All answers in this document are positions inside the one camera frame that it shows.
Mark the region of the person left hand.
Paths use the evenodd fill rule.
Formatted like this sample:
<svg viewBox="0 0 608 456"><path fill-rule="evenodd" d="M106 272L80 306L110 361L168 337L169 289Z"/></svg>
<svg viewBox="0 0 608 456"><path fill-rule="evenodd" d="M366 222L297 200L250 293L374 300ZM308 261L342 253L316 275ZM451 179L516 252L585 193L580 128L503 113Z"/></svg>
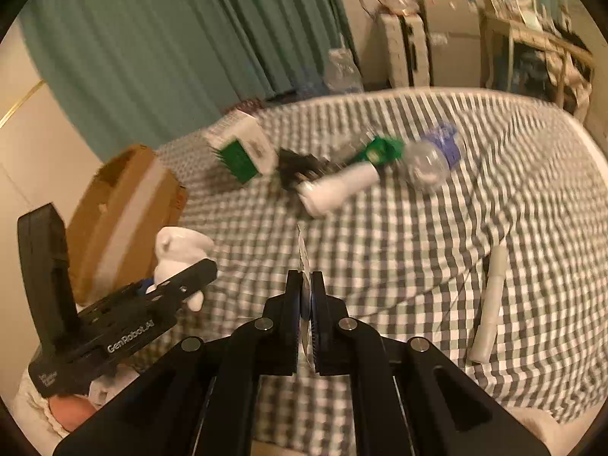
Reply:
<svg viewBox="0 0 608 456"><path fill-rule="evenodd" d="M54 395L48 406L57 422L68 432L74 432L97 413L88 398L79 395Z"/></svg>

